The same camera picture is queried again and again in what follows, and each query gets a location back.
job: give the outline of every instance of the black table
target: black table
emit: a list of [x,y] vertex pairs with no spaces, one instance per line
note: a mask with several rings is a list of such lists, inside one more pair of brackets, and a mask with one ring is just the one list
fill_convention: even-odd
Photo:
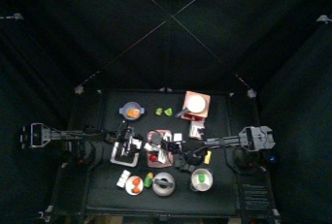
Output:
[[[200,146],[198,140],[187,137],[188,121],[174,116],[155,115],[156,108],[171,108],[174,113],[182,109],[186,93],[91,91],[76,97],[68,130],[79,130],[85,125],[115,131],[123,116],[119,108],[131,101],[144,108],[142,117],[131,123],[135,132],[144,136],[150,130],[164,129],[182,133],[184,149]],[[210,94],[208,115],[204,120],[204,137],[222,138],[237,135],[245,126],[257,125],[254,100],[246,92],[235,94]],[[91,171],[88,179],[84,169],[60,168],[52,199],[53,215],[123,214],[147,216],[206,216],[229,217],[237,215],[235,175],[226,164],[222,148],[211,150],[208,165],[199,167],[213,171],[214,184],[206,192],[192,192],[188,187],[190,173],[175,167],[150,168],[146,153],[142,151],[138,166],[124,167],[109,163],[111,145],[103,144],[103,162]],[[176,186],[168,197],[159,197],[151,189],[144,189],[138,196],[131,196],[116,186],[123,170],[131,175],[146,177],[167,172],[172,175]]]

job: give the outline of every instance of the lime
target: lime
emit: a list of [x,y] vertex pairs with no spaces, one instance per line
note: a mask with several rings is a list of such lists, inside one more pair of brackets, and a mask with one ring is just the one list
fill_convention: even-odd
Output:
[[158,109],[155,110],[155,114],[156,114],[156,115],[160,115],[160,114],[162,114],[162,109],[160,109],[160,108],[158,108]]
[[172,114],[171,108],[168,108],[168,109],[164,111],[164,114],[166,114],[167,116],[171,116],[171,114]]

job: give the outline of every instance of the metal pot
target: metal pot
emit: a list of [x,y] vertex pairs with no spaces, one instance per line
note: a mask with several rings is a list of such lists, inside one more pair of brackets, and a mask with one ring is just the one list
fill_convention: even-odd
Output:
[[152,179],[151,188],[158,196],[160,197],[168,196],[175,189],[175,181],[172,176],[167,173],[156,174]]

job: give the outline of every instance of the red object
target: red object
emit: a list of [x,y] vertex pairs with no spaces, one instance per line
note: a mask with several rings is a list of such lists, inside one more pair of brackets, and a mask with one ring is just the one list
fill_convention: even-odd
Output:
[[151,162],[155,162],[155,161],[158,160],[156,155],[150,154],[150,156],[148,156],[148,160],[150,160]]

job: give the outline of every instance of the black enclosure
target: black enclosure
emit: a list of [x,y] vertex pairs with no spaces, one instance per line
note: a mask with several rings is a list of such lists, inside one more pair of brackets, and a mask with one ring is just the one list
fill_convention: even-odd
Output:
[[0,0],[0,7],[1,223],[32,223],[49,204],[59,161],[20,149],[20,129],[68,127],[76,86],[254,89],[279,156],[270,181],[282,219],[332,223],[332,0]]

